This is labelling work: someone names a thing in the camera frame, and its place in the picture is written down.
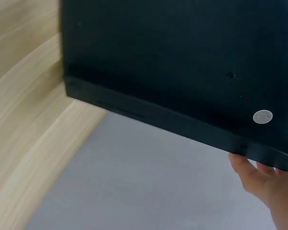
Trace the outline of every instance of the light wood grain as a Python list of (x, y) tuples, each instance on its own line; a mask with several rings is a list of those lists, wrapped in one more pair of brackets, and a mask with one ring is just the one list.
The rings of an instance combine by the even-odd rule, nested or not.
[(0, 0), (0, 230), (20, 230), (105, 114), (66, 97), (59, 0)]

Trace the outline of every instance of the black panel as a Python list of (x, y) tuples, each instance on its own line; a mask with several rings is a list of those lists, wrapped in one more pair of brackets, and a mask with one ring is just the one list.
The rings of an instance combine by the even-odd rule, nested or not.
[(69, 96), (288, 170), (288, 0), (62, 4)]

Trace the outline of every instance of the hand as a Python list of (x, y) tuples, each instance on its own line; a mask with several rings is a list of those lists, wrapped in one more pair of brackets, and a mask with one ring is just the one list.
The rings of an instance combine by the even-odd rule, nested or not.
[(239, 175), (245, 191), (262, 200), (271, 210), (278, 230), (288, 230), (288, 172), (257, 163), (255, 168), (247, 158), (229, 154), (229, 160)]

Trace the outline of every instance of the gray surface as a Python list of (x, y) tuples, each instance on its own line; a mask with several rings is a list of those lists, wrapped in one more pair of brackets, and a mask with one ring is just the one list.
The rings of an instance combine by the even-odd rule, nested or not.
[(226, 152), (108, 114), (25, 230), (274, 230)]

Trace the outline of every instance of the finger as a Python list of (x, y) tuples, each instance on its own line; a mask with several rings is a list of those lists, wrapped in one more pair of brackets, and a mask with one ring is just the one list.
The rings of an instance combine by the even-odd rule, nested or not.
[(256, 162), (256, 165), (257, 165), (258, 171), (265, 173), (267, 175), (270, 175), (270, 176), (276, 176), (276, 172), (275, 172), (273, 167), (266, 166), (266, 165), (261, 164), (259, 162)]
[(252, 193), (264, 201), (264, 184), (270, 176), (259, 172), (248, 159), (243, 156), (230, 153), (229, 160), (233, 169), (239, 175), (245, 191)]
[(280, 170), (280, 169), (275, 169), (275, 172), (277, 176), (288, 176), (288, 172)]

